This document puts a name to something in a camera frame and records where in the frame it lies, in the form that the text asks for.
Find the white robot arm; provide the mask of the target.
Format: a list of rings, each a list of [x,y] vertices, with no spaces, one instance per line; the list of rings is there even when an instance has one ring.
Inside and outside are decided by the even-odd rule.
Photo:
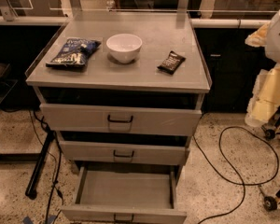
[[[276,62],[270,71],[260,70],[246,110],[245,123],[260,127],[269,122],[280,106],[280,9],[270,22],[249,35],[245,43],[264,47],[266,57]]]

